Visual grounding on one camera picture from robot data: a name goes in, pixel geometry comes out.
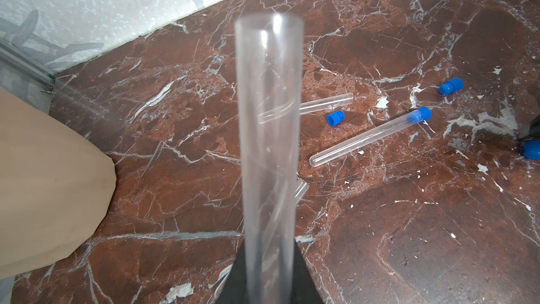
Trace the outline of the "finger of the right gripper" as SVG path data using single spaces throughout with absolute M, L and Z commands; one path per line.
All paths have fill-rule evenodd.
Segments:
M 520 126 L 517 139 L 519 142 L 539 141 L 540 115 L 534 118 L 528 125 Z

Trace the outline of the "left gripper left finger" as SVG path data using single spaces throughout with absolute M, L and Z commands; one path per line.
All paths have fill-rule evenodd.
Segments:
M 231 271 L 224 283 L 224 287 L 215 301 L 216 304 L 246 304 L 248 300 L 246 249 L 245 244 L 240 245 Z

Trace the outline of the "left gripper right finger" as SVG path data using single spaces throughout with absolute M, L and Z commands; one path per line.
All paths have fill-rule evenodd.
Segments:
M 292 271 L 292 301 L 294 304 L 323 304 L 316 289 L 315 283 L 302 256 L 302 252 L 295 243 L 293 271 Z

